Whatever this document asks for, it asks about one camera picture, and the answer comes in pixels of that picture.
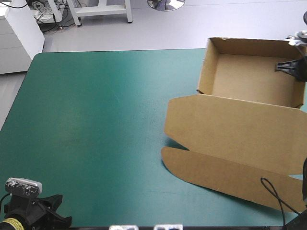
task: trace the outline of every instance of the green table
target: green table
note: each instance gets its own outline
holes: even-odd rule
[[[41,181],[42,196],[64,195],[59,213],[74,226],[281,225],[279,211],[186,183],[161,161],[163,146],[178,145],[163,132],[167,103],[196,93],[203,56],[36,56],[0,132],[0,184]]]

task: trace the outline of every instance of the open cardboard box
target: open cardboard box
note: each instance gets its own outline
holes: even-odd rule
[[[165,133],[189,149],[162,149],[170,172],[279,209],[264,177],[283,200],[305,210],[302,181],[290,177],[302,174],[307,157],[307,114],[299,110],[305,83],[275,71],[277,62],[301,57],[287,41],[209,39],[199,94],[168,104]]]

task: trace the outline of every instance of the white drawer unit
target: white drawer unit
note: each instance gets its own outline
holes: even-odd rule
[[[26,2],[5,4],[19,7]],[[42,52],[44,41],[28,6],[16,9],[0,3],[0,74],[28,71],[34,56]]]

